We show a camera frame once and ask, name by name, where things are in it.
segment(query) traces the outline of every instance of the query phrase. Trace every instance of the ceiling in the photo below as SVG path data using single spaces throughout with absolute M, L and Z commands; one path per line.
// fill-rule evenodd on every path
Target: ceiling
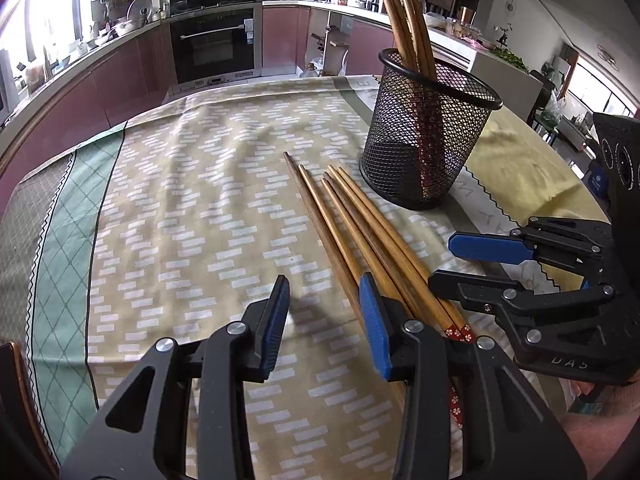
M 640 16 L 634 0 L 541 0 L 572 43 L 599 60 L 598 45 L 620 68 L 607 70 L 640 100 Z

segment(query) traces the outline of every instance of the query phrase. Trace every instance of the oven handle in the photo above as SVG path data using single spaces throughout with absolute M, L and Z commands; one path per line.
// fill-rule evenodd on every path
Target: oven handle
M 225 28 L 217 28 L 216 30 L 208 30 L 207 32 L 198 32 L 197 34 L 190 34 L 188 36 L 180 36 L 181 40 L 188 40 L 189 38 L 195 38 L 196 36 L 204 36 L 205 34 L 213 34 L 214 32 L 224 32 L 225 30 L 237 30 L 243 29 L 244 23 L 241 23 L 237 27 L 225 27 Z

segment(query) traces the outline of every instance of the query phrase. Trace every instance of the oven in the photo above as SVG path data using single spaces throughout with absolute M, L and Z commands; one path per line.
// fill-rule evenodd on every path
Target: oven
M 260 76 L 260 4 L 195 12 L 170 24 L 178 79 L 174 93 Z

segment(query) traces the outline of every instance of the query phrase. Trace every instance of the tablecloth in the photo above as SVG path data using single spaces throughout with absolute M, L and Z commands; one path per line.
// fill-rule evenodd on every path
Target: tablecloth
M 94 137 L 20 183 L 0 224 L 0 340 L 22 345 L 57 460 L 157 339 L 208 337 L 284 274 L 291 307 L 276 369 L 245 387 L 256 478 L 388 478 L 401 412 L 372 367 L 285 150 L 315 178 L 328 164 L 348 168 L 432 270 L 511 276 L 538 293 L 578 285 L 533 262 L 481 266 L 447 250 L 456 230 L 506 234 L 532 215 L 606 220 L 549 146 L 506 108 L 493 112 L 443 205 L 403 210 L 357 170 L 377 91 L 371 76 L 203 91 Z M 511 352 L 493 317 L 465 316 Z M 556 411 L 566 407 L 558 380 L 524 373 Z M 452 428 L 452 474 L 461 439 Z

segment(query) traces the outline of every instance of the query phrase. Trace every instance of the wire mesh pen holder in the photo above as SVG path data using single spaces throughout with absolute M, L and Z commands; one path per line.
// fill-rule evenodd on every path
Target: wire mesh pen holder
M 436 60 L 438 81 L 406 69 L 394 48 L 384 64 L 360 172 L 382 198 L 425 210 L 452 186 L 500 96 L 477 77 Z

